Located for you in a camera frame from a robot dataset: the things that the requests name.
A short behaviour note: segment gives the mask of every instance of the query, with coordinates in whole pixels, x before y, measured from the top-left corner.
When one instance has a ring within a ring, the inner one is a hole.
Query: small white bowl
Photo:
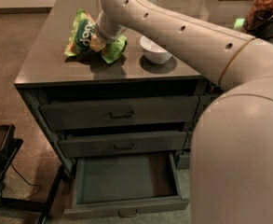
[[[148,39],[146,36],[143,36],[140,39],[140,45],[143,48],[144,56],[151,63],[164,63],[172,56],[169,52]]]

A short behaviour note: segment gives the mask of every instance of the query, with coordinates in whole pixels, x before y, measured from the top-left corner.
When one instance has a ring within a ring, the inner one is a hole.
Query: cabinet
[[[94,19],[100,11],[98,0],[57,1],[15,81],[75,178],[65,215],[135,217],[185,209],[176,166],[207,82],[175,57],[162,65],[148,62],[134,31],[125,33],[124,60],[66,63],[63,51],[80,7]]]

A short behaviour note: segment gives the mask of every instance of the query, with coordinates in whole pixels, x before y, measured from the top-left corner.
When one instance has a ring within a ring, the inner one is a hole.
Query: snack bag
[[[107,63],[113,63],[122,55],[127,46],[127,38],[121,36],[113,44],[106,45],[94,34],[95,21],[84,9],[75,14],[73,29],[69,37],[65,54],[69,57],[87,57],[99,53]]]

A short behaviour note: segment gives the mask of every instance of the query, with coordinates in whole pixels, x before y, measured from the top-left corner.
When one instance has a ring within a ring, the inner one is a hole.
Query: cable
[[[2,158],[4,158],[4,159],[6,159],[6,160],[9,161],[9,158],[6,157],[5,155],[3,155],[1,152],[0,152],[0,157],[2,157]],[[10,203],[10,204],[8,204],[8,205],[6,205],[6,206],[1,207],[0,210],[6,209],[6,208],[8,208],[8,207],[10,207],[10,206],[12,206],[12,205],[18,203],[19,201],[25,201],[25,200],[27,200],[27,199],[29,199],[29,198],[31,198],[31,197],[34,197],[37,193],[40,192],[40,190],[41,190],[41,188],[42,188],[42,186],[39,185],[39,184],[31,184],[30,182],[28,182],[28,181],[23,177],[23,175],[14,167],[14,165],[13,165],[12,163],[10,163],[10,166],[11,166],[12,169],[15,171],[15,173],[16,173],[17,175],[19,175],[19,177],[20,177],[26,184],[28,184],[29,186],[32,186],[32,187],[38,187],[38,190],[37,190],[35,193],[33,193],[32,195],[30,195],[30,196],[28,196],[28,197],[26,197],[26,198],[24,198],[24,199],[19,199],[18,201],[14,202],[14,203]]]

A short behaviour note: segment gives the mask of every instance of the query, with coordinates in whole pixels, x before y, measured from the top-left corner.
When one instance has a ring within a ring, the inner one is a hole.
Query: drawer handle
[[[129,150],[129,149],[134,149],[135,145],[134,144],[130,144],[127,146],[123,146],[123,147],[118,147],[117,145],[115,145],[115,150]]]
[[[120,211],[118,211],[118,216],[121,217],[121,218],[137,217],[138,216],[138,210],[136,209],[136,213],[134,215],[121,215]]]
[[[124,119],[124,118],[131,118],[134,117],[134,111],[130,111],[127,114],[124,114],[122,116],[115,116],[112,112],[109,112],[109,117],[111,119]]]

